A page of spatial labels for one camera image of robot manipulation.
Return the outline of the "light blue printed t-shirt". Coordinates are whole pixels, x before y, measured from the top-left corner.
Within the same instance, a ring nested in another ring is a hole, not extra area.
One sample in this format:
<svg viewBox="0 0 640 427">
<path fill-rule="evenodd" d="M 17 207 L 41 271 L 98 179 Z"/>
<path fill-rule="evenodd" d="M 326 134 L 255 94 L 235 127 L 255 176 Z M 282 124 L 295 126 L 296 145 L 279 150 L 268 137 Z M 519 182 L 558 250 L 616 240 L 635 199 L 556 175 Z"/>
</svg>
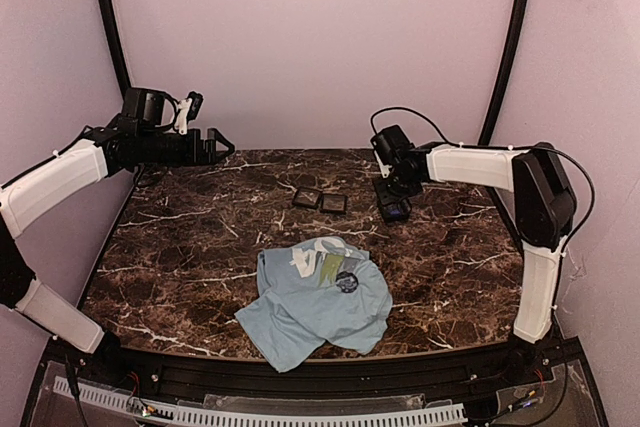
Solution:
<svg viewBox="0 0 640 427">
<path fill-rule="evenodd" d="M 340 237 L 262 250 L 256 281 L 258 298 L 235 318 L 279 373 L 326 343 L 366 355 L 387 329 L 393 299 L 382 272 Z"/>
</svg>

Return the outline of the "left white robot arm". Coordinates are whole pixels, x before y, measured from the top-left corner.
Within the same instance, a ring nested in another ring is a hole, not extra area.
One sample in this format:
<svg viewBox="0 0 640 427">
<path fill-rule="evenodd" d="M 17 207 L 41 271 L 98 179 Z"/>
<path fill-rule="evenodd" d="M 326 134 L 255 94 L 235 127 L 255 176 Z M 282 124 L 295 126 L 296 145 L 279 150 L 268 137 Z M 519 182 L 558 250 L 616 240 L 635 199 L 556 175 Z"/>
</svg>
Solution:
<svg viewBox="0 0 640 427">
<path fill-rule="evenodd" d="M 30 266 L 21 237 L 51 224 L 76 196 L 86 198 L 98 183 L 150 164 L 214 166 L 235 151 L 218 129 L 167 132 L 157 128 L 87 127 L 71 144 L 1 189 L 1 304 L 85 354 L 112 339 Z"/>
</svg>

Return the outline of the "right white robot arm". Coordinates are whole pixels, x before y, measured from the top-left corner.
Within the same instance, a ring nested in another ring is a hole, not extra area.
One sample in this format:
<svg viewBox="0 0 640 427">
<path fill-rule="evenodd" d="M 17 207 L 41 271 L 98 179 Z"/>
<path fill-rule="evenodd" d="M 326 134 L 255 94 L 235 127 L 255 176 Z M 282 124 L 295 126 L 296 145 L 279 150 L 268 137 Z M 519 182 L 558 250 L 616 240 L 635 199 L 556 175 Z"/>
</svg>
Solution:
<svg viewBox="0 0 640 427">
<path fill-rule="evenodd" d="M 457 182 L 510 192 L 515 228 L 523 248 L 516 337 L 535 344 L 552 325 L 561 256 L 573 228 L 577 200 L 555 149 L 547 143 L 523 148 L 448 146 L 422 148 L 379 133 L 371 144 L 381 176 L 373 185 L 381 217 L 405 220 L 410 200 L 426 183 Z"/>
</svg>

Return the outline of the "right black display box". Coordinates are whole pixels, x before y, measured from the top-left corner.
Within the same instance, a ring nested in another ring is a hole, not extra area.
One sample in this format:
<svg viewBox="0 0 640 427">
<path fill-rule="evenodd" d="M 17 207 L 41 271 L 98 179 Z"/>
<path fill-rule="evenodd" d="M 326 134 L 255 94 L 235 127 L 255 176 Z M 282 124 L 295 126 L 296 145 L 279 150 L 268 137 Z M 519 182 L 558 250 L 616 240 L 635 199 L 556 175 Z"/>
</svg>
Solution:
<svg viewBox="0 0 640 427">
<path fill-rule="evenodd" d="M 381 210 L 381 216 L 386 224 L 403 222 L 409 218 L 410 210 L 401 208 L 397 205 L 384 206 Z"/>
</svg>

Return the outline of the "black display box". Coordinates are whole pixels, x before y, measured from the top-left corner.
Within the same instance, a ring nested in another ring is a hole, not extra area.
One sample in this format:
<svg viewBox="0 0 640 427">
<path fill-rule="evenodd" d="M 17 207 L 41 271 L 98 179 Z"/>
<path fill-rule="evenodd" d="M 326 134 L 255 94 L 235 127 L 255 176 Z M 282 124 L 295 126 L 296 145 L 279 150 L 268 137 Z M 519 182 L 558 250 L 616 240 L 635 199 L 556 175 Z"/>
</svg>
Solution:
<svg viewBox="0 0 640 427">
<path fill-rule="evenodd" d="M 323 213 L 344 215 L 347 210 L 348 197 L 341 194 L 323 194 L 320 211 Z"/>
<path fill-rule="evenodd" d="M 321 191 L 308 187 L 299 187 L 292 199 L 292 205 L 302 208 L 317 209 L 320 205 L 321 198 Z"/>
<path fill-rule="evenodd" d="M 381 216 L 386 224 L 403 222 L 409 218 L 410 210 L 401 208 L 397 205 L 384 206 L 381 210 Z"/>
</svg>

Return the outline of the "middle black display box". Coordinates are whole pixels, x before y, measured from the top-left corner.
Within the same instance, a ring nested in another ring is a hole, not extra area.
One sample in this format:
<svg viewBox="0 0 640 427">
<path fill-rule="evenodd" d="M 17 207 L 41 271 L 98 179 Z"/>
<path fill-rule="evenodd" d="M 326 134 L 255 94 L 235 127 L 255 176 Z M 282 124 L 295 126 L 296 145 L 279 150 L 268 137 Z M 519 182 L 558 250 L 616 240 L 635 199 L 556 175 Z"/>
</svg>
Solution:
<svg viewBox="0 0 640 427">
<path fill-rule="evenodd" d="M 344 215 L 347 210 L 348 197 L 341 194 L 323 194 L 320 211 L 323 213 Z"/>
</svg>

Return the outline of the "left black display box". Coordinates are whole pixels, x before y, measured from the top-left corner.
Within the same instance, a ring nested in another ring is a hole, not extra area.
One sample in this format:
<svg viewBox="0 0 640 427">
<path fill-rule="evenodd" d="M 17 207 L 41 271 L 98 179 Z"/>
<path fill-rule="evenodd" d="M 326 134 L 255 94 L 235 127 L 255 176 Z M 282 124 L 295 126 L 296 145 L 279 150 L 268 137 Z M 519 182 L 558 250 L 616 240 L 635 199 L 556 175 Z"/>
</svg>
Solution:
<svg viewBox="0 0 640 427">
<path fill-rule="evenodd" d="M 292 205 L 302 208 L 317 209 L 320 205 L 321 198 L 321 191 L 308 187 L 299 187 L 292 199 Z"/>
</svg>

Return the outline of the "black front frame rail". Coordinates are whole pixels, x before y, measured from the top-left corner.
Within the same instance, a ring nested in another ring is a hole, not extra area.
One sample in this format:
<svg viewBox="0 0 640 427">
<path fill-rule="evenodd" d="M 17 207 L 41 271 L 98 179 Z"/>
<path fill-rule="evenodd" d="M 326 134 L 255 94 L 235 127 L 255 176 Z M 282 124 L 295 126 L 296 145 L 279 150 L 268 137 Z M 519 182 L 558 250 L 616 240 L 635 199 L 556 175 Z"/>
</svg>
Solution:
<svg viewBox="0 0 640 427">
<path fill-rule="evenodd" d="M 429 400 L 482 398 L 504 387 L 548 381 L 550 364 L 506 344 L 371 360 L 312 360 L 278 373 L 264 361 L 223 360 L 126 349 L 125 367 L 78 358 L 79 376 L 114 387 L 139 386 L 156 400 L 208 395 L 337 400 L 418 395 Z"/>
</svg>

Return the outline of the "left black frame post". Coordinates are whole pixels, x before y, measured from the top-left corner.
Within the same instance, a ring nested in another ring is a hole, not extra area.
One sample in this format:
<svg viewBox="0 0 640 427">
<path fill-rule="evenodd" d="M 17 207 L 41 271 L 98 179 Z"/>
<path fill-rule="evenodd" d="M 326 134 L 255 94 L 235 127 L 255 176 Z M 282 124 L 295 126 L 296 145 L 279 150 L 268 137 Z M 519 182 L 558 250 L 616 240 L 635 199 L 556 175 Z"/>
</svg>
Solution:
<svg viewBox="0 0 640 427">
<path fill-rule="evenodd" d="M 124 98 L 127 90 L 132 87 L 132 83 L 121 41 L 115 4 L 113 0 L 97 1 L 112 68 L 121 97 Z"/>
</svg>

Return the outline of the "black frame post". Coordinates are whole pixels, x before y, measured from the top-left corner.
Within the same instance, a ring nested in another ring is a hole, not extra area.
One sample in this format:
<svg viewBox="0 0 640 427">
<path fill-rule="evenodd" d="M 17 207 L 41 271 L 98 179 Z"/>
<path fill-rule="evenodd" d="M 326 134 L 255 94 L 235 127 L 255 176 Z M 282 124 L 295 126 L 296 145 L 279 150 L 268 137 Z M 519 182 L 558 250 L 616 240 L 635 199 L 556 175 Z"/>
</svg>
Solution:
<svg viewBox="0 0 640 427">
<path fill-rule="evenodd" d="M 132 87 L 132 83 L 121 41 L 115 4 L 113 0 L 97 1 L 112 68 L 121 97 L 124 98 L 127 90 Z"/>
<path fill-rule="evenodd" d="M 504 47 L 497 70 L 494 87 L 478 138 L 478 143 L 482 146 L 487 146 L 490 144 L 501 113 L 513 64 L 518 50 L 520 35 L 526 15 L 527 3 L 528 0 L 513 0 L 512 3 Z"/>
</svg>

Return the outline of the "right black frame post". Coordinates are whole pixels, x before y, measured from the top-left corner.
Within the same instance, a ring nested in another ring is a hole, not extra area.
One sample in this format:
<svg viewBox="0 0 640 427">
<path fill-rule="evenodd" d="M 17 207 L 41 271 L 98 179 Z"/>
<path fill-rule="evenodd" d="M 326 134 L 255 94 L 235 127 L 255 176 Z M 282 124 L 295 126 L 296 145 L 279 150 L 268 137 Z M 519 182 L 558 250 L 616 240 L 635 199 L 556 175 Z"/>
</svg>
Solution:
<svg viewBox="0 0 640 427">
<path fill-rule="evenodd" d="M 504 47 L 497 70 L 494 87 L 478 138 L 478 143 L 482 146 L 487 146 L 490 144 L 501 113 L 513 64 L 518 50 L 520 35 L 526 15 L 527 3 L 528 0 L 513 0 L 512 3 Z"/>
</svg>

